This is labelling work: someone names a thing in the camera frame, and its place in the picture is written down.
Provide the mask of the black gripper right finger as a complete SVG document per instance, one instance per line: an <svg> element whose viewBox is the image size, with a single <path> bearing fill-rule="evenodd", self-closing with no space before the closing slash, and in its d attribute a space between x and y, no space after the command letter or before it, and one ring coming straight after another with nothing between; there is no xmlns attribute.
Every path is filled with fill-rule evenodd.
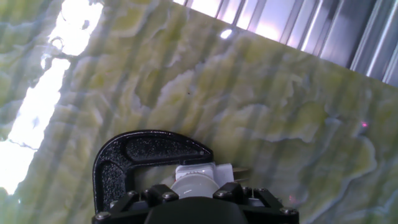
<svg viewBox="0 0 398 224"><path fill-rule="evenodd" d="M248 223L299 224L299 211L286 207L265 188L250 188L237 182L220 187L213 199L227 203L224 207Z"/></svg>

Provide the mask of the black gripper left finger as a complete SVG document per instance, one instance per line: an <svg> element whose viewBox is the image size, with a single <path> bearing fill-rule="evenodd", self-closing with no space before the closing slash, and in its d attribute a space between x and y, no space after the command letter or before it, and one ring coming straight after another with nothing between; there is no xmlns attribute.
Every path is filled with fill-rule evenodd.
<svg viewBox="0 0 398 224"><path fill-rule="evenodd" d="M92 224L142 224L153 208L178 199L178 194L165 184L153 185L141 193L130 191L109 210L94 215Z"/></svg>

